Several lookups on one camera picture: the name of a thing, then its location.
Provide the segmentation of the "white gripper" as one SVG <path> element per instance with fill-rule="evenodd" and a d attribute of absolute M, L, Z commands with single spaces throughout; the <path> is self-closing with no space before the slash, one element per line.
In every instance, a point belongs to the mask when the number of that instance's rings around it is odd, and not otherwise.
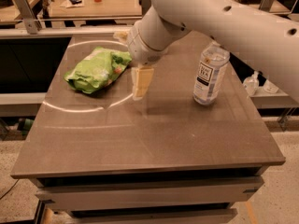
<path fill-rule="evenodd" d="M 147 93 L 154 74 L 153 64 L 168 52 L 168 49 L 155 50 L 150 48 L 139 33 L 141 21 L 136 21 L 129 33 L 118 31 L 113 37 L 122 44 L 127 44 L 128 51 L 135 63 L 141 64 L 131 70 L 133 81 L 133 99 L 140 100 Z"/>

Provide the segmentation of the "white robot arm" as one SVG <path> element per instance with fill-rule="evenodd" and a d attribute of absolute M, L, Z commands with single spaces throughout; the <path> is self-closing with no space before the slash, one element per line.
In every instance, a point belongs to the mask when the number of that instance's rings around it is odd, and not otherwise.
<path fill-rule="evenodd" d="M 157 63 L 191 31 L 213 38 L 299 101 L 299 25 L 233 0 L 150 0 L 125 43 L 136 63 Z"/>

